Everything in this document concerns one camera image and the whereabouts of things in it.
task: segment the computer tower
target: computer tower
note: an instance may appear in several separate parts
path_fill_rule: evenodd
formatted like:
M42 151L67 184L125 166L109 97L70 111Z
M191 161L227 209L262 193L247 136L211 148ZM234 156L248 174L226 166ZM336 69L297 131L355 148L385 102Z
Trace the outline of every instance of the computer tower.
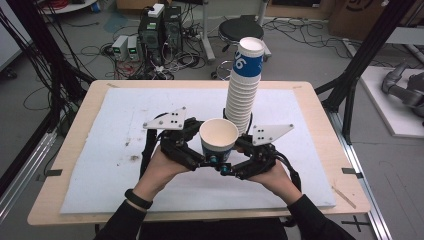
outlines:
M159 17L143 16L138 28L143 53L145 54L146 64L163 65L162 52L166 52L165 30L162 21L162 14Z
M183 34L181 25L181 7L169 6L165 8L163 19L165 23L166 42L168 43L168 47L171 48L174 53L182 51Z

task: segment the person's right hand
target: person's right hand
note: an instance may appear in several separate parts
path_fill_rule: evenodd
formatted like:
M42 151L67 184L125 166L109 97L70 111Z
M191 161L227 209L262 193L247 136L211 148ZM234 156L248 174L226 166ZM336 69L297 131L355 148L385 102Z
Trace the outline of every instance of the person's right hand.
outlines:
M302 193L291 182L281 162L275 161L275 166L269 171L253 176L248 180L262 184L266 189L283 199L287 205L291 205L302 197Z

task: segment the desk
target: desk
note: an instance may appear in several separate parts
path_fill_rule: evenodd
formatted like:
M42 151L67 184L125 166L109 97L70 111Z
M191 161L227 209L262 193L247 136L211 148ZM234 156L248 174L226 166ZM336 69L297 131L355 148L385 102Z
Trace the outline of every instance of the desk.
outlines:
M81 109L58 153L52 169L63 169L61 176L48 177L29 214L31 225L57 225L78 223L104 223L111 214L60 214L73 167L84 147L85 139L97 116L106 91L122 88L228 88L224 81L102 81L94 82L81 105ZM321 107L314 89L307 82L262 81L259 88L291 89L311 133L317 153L322 161L328 181L333 188L336 207L322 210L324 214L366 213L369 202L356 175L343 174L342 168L351 168L334 130ZM230 219L287 216L288 211L237 210L149 213L145 221Z

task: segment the box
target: box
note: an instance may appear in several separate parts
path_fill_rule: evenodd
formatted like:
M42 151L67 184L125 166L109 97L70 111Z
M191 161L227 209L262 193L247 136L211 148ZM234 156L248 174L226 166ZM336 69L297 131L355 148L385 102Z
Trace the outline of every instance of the box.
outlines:
M162 3L167 6L171 0L116 0L119 10L142 10L145 7L152 7L155 3Z
M382 1L337 0L328 21L331 35L364 40L384 10Z

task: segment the wrist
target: wrist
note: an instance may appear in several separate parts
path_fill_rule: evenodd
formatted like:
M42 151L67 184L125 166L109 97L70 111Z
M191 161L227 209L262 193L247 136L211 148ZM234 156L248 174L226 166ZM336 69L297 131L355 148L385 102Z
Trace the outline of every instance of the wrist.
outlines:
M147 184L141 179L133 189L133 193L138 197L152 202L160 190L157 190L151 184Z

